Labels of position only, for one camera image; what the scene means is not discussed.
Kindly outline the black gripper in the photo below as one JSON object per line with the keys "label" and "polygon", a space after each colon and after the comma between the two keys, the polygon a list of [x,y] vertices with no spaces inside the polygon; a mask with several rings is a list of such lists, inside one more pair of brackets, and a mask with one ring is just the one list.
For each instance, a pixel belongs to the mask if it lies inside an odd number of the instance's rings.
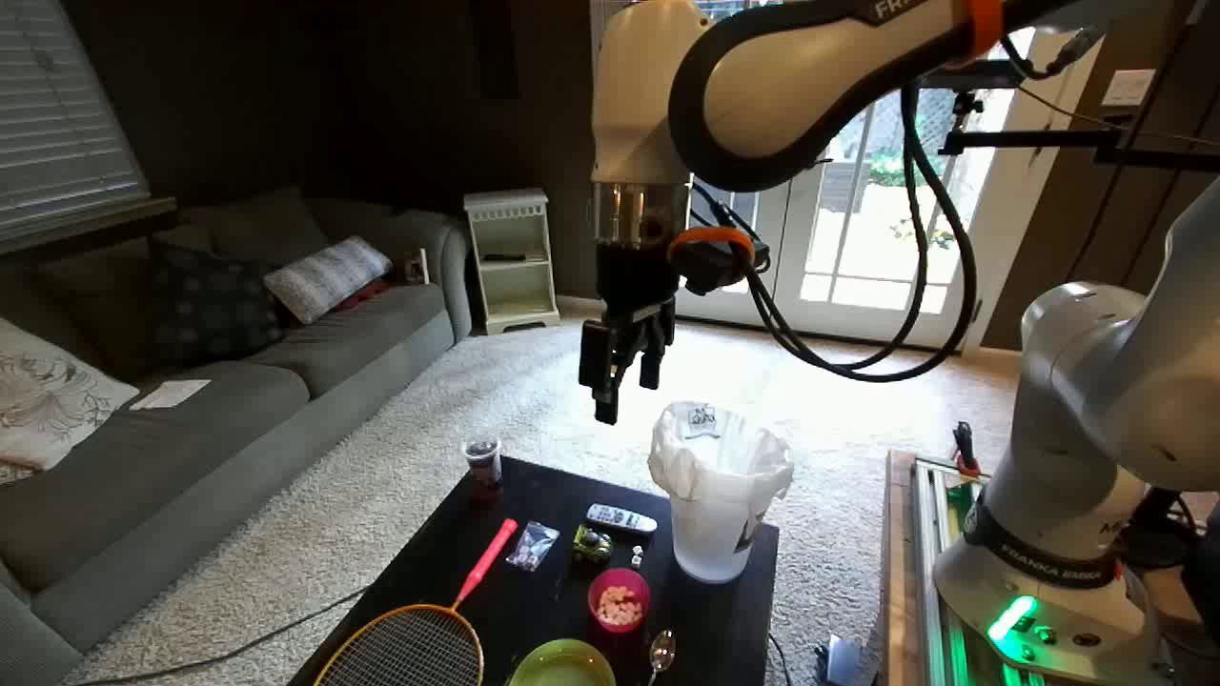
{"label": "black gripper", "polygon": [[592,389],[594,419],[620,423],[623,352],[616,330],[644,329],[642,385],[661,389],[661,362],[674,343],[674,285],[661,248],[598,243],[598,297],[608,300],[604,324],[586,322],[581,330],[581,381]]}

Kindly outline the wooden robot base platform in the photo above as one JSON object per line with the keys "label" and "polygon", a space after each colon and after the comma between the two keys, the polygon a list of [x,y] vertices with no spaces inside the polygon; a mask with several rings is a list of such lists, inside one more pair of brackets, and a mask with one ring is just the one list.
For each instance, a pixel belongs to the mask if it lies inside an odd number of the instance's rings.
{"label": "wooden robot base platform", "polygon": [[1054,587],[959,563],[983,477],[894,454],[886,477],[886,686],[1220,686],[1217,639],[1176,568],[1115,563]]}

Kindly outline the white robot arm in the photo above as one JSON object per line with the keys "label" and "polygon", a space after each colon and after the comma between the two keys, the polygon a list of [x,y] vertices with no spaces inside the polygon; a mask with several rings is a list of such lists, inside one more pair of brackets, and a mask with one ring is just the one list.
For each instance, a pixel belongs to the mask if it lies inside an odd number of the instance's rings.
{"label": "white robot arm", "polygon": [[[813,167],[875,101],[993,51],[1029,23],[1095,23],[1067,0],[785,0],[720,23],[694,0],[616,13],[592,95],[598,295],[581,381],[594,416],[661,381],[674,295],[754,272],[748,248],[697,266],[686,186],[763,191]],[[1220,489],[1220,191],[1170,225],[1148,295],[1063,282],[1021,315],[1021,381],[1005,464],[937,600],[1015,666],[1120,681],[1161,661],[1157,609],[1115,538],[1153,489]]]}

